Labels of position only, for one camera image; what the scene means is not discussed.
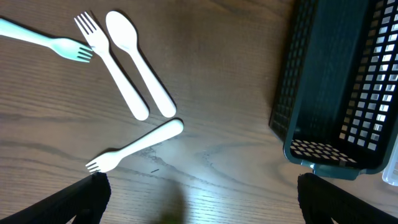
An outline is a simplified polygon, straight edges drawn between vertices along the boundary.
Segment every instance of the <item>brown wood tabletop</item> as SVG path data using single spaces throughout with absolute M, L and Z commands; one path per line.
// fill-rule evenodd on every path
M 185 123 L 176 138 L 108 172 L 102 223 L 303 223 L 297 177 L 268 122 L 293 0 L 0 0 L 0 17 L 85 42 L 73 18 L 119 9 Z M 0 218 L 86 177 L 101 151 L 123 147 L 168 119 L 130 56 L 111 49 L 150 108 L 136 120 L 103 61 L 59 57 L 0 37 Z M 333 184 L 398 217 L 398 188 L 381 174 Z

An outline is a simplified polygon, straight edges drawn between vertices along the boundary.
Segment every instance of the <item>basket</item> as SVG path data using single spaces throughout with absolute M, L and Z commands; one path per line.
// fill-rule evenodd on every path
M 269 126 L 285 157 L 354 180 L 398 134 L 398 0 L 298 0 Z

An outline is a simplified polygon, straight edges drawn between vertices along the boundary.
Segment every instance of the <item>plastic fork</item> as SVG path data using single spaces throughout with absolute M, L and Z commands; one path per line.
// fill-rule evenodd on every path
M 68 38 L 50 38 L 17 24 L 0 19 L 0 35 L 48 47 L 60 56 L 78 62 L 90 62 L 93 56 L 89 47 Z
M 105 33 L 87 12 L 77 16 L 75 22 L 90 47 L 104 61 L 132 114 L 140 121 L 147 119 L 149 109 L 112 58 L 109 52 L 109 40 Z
M 95 172 L 107 172 L 113 170 L 126 156 L 172 138 L 180 134 L 183 129 L 184 125 L 182 121 L 179 119 L 173 119 L 116 152 L 105 152 L 87 163 L 86 167 L 92 174 Z

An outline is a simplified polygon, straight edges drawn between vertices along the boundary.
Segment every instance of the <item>light blue fork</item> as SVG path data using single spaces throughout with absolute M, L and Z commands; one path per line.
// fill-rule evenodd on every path
M 48 47 L 60 56 L 78 62 L 90 62 L 91 48 L 68 38 L 50 38 L 5 19 L 0 19 L 0 35 Z

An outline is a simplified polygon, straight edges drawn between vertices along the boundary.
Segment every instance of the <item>wooden table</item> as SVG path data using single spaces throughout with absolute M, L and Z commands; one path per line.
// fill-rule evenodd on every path
M 0 16 L 84 41 L 73 21 L 123 10 L 175 100 L 184 132 L 137 152 L 108 173 L 103 223 L 145 223 L 165 212 L 187 223 L 303 223 L 297 177 L 268 128 L 293 1 L 0 0 Z M 0 218 L 88 175 L 84 165 L 168 119 L 130 57 L 111 46 L 150 107 L 134 119 L 98 56 L 65 60 L 49 49 L 0 37 Z M 398 188 L 378 175 L 329 180 L 398 216 Z

